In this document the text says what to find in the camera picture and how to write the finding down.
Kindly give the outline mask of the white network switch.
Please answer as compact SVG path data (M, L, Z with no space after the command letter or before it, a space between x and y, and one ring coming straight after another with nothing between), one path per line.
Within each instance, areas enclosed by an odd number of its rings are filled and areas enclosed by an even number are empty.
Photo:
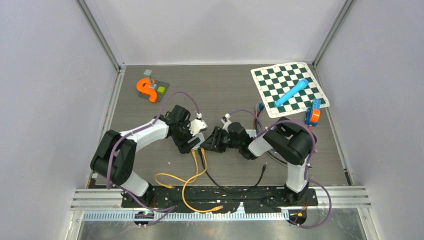
M246 132L251 137L254 137L257 134L256 130L254 130L254 129L247 129Z

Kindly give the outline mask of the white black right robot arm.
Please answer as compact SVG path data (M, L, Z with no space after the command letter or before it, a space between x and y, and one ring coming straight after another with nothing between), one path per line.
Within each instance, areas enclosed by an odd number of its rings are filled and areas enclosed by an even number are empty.
M237 149L247 160L275 150L287 163L283 198L291 205L299 205L309 187L308 168L316 143L316 136L307 127L281 117L260 133L245 129L239 122L223 120L223 126L215 127L200 147L217 153Z

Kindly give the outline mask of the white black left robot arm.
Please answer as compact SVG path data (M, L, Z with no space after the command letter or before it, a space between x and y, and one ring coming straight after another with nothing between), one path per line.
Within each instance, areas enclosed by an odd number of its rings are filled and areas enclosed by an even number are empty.
M190 153L204 141L202 132L208 127L201 114L198 113L195 119L190 116L186 108L175 105L172 111L160 114L138 128L122 132L108 130L95 151L90 168L134 194L135 202L141 207L148 207L154 197L151 184L133 170L136 153L169 137L181 154Z

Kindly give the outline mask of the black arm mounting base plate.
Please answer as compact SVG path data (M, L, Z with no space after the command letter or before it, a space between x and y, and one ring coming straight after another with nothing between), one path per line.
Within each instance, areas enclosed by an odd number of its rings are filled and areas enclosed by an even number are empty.
M277 213L282 207L315 207L318 205L316 191L312 188L306 190L304 195L296 200L286 195L283 186L257 186L249 192L244 192L245 186L230 186L230 194L216 186L189 185L185 188L186 202L197 210L209 210L217 206L221 209L213 211L214 214L234 213L243 207L248 214ZM143 197L138 200L150 208L167 209L174 207L174 213L192 213L182 199L182 187L176 186L169 189L163 186L153 186Z

